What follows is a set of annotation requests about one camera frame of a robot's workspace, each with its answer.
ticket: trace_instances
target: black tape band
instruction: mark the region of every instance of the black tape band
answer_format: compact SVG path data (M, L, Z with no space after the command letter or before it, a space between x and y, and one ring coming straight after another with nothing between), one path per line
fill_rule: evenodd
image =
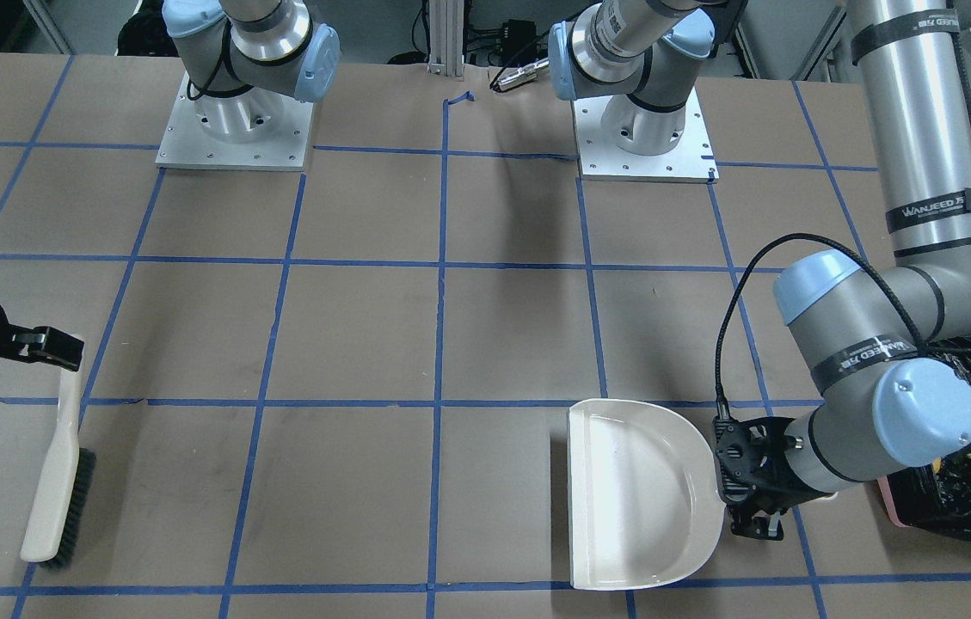
M971 236L965 239L956 239L953 242L941 242L933 244L922 244L921 247L910 247L909 249L899 249L894 252L895 258L909 258L910 255L929 254L932 251L942 251L954 249L956 247L966 247L971 244Z
M818 450L818 439L814 435L814 420L818 419L818 415L810 415L810 423L807 423L807 434L810 435L810 448L814 450L814 454L818 456L818 462L822 463L822 466L826 467L830 473L837 475L840 479L844 481L851 481L853 483L860 483L858 479L853 479L840 473L839 470L833 468L833 466L827 461L826 456L823 456Z
M933 32L960 32L960 16L956 9L932 9L895 17L893 20L870 25L851 40L851 63L898 40Z
M881 336L856 342L856 344L839 350L833 355L815 365L810 370L810 377L818 385L818 391L826 390L838 383L844 377L854 375L859 370L870 368L897 357L905 357L917 352L917 347L897 334L881 334Z
M940 219L966 215L971 212L971 188L961 192L945 193L921 201L914 201L887 211L887 230L895 231L937 222Z
M921 275L921 278L932 289L933 297L937 298L937 324L932 328L932 333L929 333L929 337L925 338L925 341L933 341L944 328L944 292L940 290L940 286L937 285L937 280L933 279L932 275L925 273L925 271L922 271L918 267L906 267L906 269Z
M654 103L642 101L642 99L638 98L638 95L626 95L626 97L630 99L630 102L633 102L634 105L643 110L651 111L651 113L674 113L674 111L688 105L688 101L685 101L675 106L655 106Z

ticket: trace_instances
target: light blue joint cap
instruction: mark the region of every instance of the light blue joint cap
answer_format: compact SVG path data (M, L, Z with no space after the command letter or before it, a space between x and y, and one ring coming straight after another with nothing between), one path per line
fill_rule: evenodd
M550 27L550 82L561 101L576 101L572 56L568 54L568 28L565 22Z
M163 4L163 23L172 39L198 34L224 18L218 0L165 0Z
M790 325L856 271L859 271L859 265L835 249L808 255L791 264L776 278L776 285L772 287L776 305L784 315L784 325Z
M663 36L663 39L675 51L701 60L707 58L714 48L714 22L706 15L706 11L695 10L674 25L673 30Z
M890 457L929 465L971 442L971 389L935 359L893 364L875 387L875 432Z
M301 73L293 88L293 98L302 102L317 102L329 93L340 66L340 35L328 24L321 24L309 40L301 58Z

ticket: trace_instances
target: aluminum base plate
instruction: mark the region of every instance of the aluminum base plate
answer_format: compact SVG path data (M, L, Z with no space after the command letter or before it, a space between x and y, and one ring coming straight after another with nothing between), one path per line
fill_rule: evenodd
M282 99L282 116L268 138L233 144L223 142L203 129L194 102L187 98L187 75L183 75L168 126L156 153L158 168L179 169L262 169L272 172L303 172L309 153L313 103L277 95Z
M583 179L662 183L706 183L718 179L718 166L695 90L688 97L688 125L680 144L662 156L636 156L615 145L599 122L608 101L611 97L573 101Z

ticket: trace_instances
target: black cable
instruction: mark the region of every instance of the black cable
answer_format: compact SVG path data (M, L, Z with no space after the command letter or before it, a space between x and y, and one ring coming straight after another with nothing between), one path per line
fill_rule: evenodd
M795 234L780 236L780 238L773 240L773 242L766 244L753 259L749 261L748 267L745 267L745 271L741 274L741 281L737 282L737 287L734 289L734 296L730 298L729 307L726 309L726 315L722 318L722 327L718 328L718 340L714 346L714 395L716 396L716 402L720 405L725 405L728 407L728 400L726 400L726 393L722 390L722 343L726 340L726 332L729 330L729 323L733 321L734 310L736 310L738 301L741 300L741 293L745 290L745 283L749 280L749 275L753 274L753 270L756 269L757 263L765 257L768 252L771 252L776 247L781 246L781 244L787 242L794 242L795 240L803 240L804 242L818 242L824 244L824 246L831 247L838 250L841 254L847 255L851 261L856 263L860 269L863 269L863 273L866 273L871 281L875 282L875 285L879 286L879 290L882 291L884 297L890 302L890 305L894 306L894 312L898 313L898 317L901 318L902 324L906 325L906 330L908 330L910 337L913 337L913 345L917 348L918 353L923 353L926 349L925 337L922 336L921 330L917 328L917 324L913 322L913 318L910 317L909 312L906 312L906 307L902 305L899 301L898 295L894 294L894 290L890 289L890 285L887 285L886 281L883 281L882 275L875 270L866 260L860 258L859 254L855 251L848 249L843 244L835 242L835 240L827 238L826 236L811 235L808 232L795 232Z
M578 12L573 13L572 15L569 15L568 17L565 17L565 19L561 21L568 22L570 20L574 20L576 19L576 17L581 16L581 13L583 13L584 11L587 11L587 7L585 7L584 9L581 9ZM550 34L551 28L553 28L553 24L550 24L550 28L546 28L540 35L537 35L535 39L530 40L529 43L525 44L525 46L521 47L519 51L513 54L512 57L508 59L508 62L501 67L501 70L498 70L496 72L496 75L493 77L493 81L489 82L489 90L493 90L494 93L500 93L500 88L498 88L497 85L498 83L501 82L501 75L504 75L504 71L509 70L509 68L513 68L513 63L515 63L516 60L520 58L520 56L523 56L525 51L530 50L532 46L538 47L540 40L545 39L545 36ZM520 86L526 86L528 83L529 82L521 83ZM506 91L510 93L510 91L516 90L516 88L519 88L520 86L516 86L515 88L509 88L509 90L506 90Z
M203 97L203 95L214 95L214 91L210 90L209 88L214 79L218 78L218 72L221 71L221 67L225 66L226 55L229 54L229 35L232 30L233 22L230 20L225 20L225 27L222 28L221 34L221 52L218 53L218 62L214 63L213 70L210 71L210 77L206 79L206 86L195 86L193 79L187 79L187 98L190 99L190 101L198 101ZM198 90L198 94L191 94L191 88Z

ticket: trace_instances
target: white dustpan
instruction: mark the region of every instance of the white dustpan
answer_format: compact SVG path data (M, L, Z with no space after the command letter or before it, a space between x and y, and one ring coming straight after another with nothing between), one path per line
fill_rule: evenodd
M617 591L686 579L722 533L714 454L689 420L627 400L568 411L571 581Z

